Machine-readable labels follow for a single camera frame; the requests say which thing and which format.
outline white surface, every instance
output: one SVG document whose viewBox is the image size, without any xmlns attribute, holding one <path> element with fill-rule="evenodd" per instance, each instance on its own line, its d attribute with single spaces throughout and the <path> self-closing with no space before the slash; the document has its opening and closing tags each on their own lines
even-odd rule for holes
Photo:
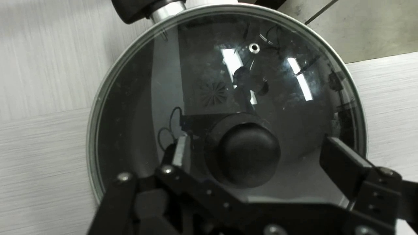
<svg viewBox="0 0 418 235">
<path fill-rule="evenodd" d="M 87 231 L 96 209 L 89 107 L 107 69 L 149 26 L 123 24 L 110 0 L 0 0 L 0 233 Z M 418 180 L 418 53 L 349 68 L 367 115 L 369 156 Z"/>
</svg>

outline metal rim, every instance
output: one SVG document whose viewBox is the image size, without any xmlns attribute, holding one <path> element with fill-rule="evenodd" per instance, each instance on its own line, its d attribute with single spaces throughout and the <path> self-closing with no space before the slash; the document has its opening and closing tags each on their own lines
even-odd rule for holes
<svg viewBox="0 0 418 235">
<path fill-rule="evenodd" d="M 314 36 L 314 39 L 318 39 L 318 41 L 320 44 L 324 45 L 324 48 L 331 53 L 331 56 L 336 60 L 336 62 L 340 65 L 340 68 L 343 69 L 344 73 L 347 73 L 349 75 L 349 83 L 350 87 L 353 88 L 353 94 L 356 96 L 356 99 L 358 100 L 358 111 L 360 111 L 360 116 L 362 118 L 362 122 L 365 124 L 365 126 L 360 128 L 360 130 L 362 132 L 358 135 L 365 135 L 363 143 L 365 146 L 361 148 L 362 154 L 367 152 L 367 124 L 366 124 L 366 118 L 365 118 L 365 111 L 363 111 L 363 105 L 362 101 L 360 99 L 360 94 L 357 91 L 357 86 L 356 82 L 353 79 L 352 73 L 349 71 L 349 69 L 347 68 L 345 62 L 343 61 L 343 58 L 339 56 L 339 53 L 330 45 L 330 43 L 327 43 L 319 34 L 316 34 L 313 28 L 310 28 L 309 26 L 303 24 L 302 22 L 297 21 L 296 18 L 292 18 L 290 15 L 286 15 L 284 13 L 280 13 L 277 10 L 269 9 L 269 7 L 264 7 L 264 6 L 259 6 L 259 5 L 254 5 L 254 4 L 216 4 L 216 5 L 204 5 L 204 6 L 198 6 L 198 7 L 192 7 L 192 9 L 187 9 L 185 11 L 182 11 L 178 15 L 170 17 L 165 21 L 161 21 L 156 24 L 153 24 L 151 28 L 148 28 L 145 32 L 140 34 L 140 36 L 134 40 L 134 43 L 131 43 L 124 52 L 118 57 L 118 60 L 113 64 L 113 66 L 110 66 L 109 71 L 106 73 L 102 83 L 100 85 L 100 88 L 96 94 L 96 98 L 93 100 L 93 107 L 89 115 L 89 122 L 88 122 L 88 137 L 87 137 L 87 160 L 88 160 L 88 172 L 89 172 L 89 180 L 90 180 L 90 186 L 92 190 L 94 193 L 96 201 L 100 202 L 101 198 L 104 197 L 105 189 L 102 185 L 102 181 L 100 179 L 100 169 L 98 169 L 98 158 L 97 158 L 97 134 L 98 134 L 98 124 L 100 124 L 100 116 L 104 111 L 104 96 L 106 98 L 109 91 L 113 87 L 113 83 L 117 79 L 117 75 L 119 73 L 119 70 L 123 68 L 122 65 L 126 64 L 126 61 L 128 61 L 128 58 L 135 54 L 140 48 L 141 44 L 148 43 L 151 39 L 154 38 L 156 34 L 161 34 L 164 32 L 166 28 L 170 28 L 173 24 L 178 24 L 179 21 L 185 21 L 190 17 L 195 17 L 199 14 L 204 14 L 204 13 L 213 13 L 213 11 L 230 11 L 234 10 L 237 13 L 247 13 L 247 14 L 256 14 L 256 15 L 262 15 L 262 13 L 269 13 L 268 14 L 263 14 L 263 17 L 266 17 L 267 19 L 271 21 L 276 21 L 276 22 L 283 22 L 285 24 L 289 26 L 294 26 L 294 27 L 299 27 L 303 32 L 310 34 L 311 36 Z"/>
</svg>

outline round glass cover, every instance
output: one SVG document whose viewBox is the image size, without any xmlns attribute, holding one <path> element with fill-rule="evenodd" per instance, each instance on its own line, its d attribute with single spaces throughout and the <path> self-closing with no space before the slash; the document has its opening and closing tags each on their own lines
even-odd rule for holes
<svg viewBox="0 0 418 235">
<path fill-rule="evenodd" d="M 205 6 L 158 23 L 111 69 L 90 120 L 89 167 L 101 197 L 122 171 L 152 175 L 179 139 L 187 172 L 242 199 L 341 203 L 319 164 L 326 135 L 365 155 L 361 103 L 331 47 L 273 10 Z M 272 154 L 237 154 L 252 145 Z"/>
</svg>

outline glass lid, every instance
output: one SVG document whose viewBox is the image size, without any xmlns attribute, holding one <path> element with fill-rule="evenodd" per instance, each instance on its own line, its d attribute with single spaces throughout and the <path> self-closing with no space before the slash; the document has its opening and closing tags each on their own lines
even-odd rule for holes
<svg viewBox="0 0 418 235">
<path fill-rule="evenodd" d="M 89 132 L 97 197 L 119 172 L 152 175 L 177 142 L 188 173 L 245 201 L 344 203 L 319 164 L 324 138 L 366 152 L 362 107 L 339 56 L 306 26 L 254 5 L 156 24 L 106 77 Z"/>
</svg>

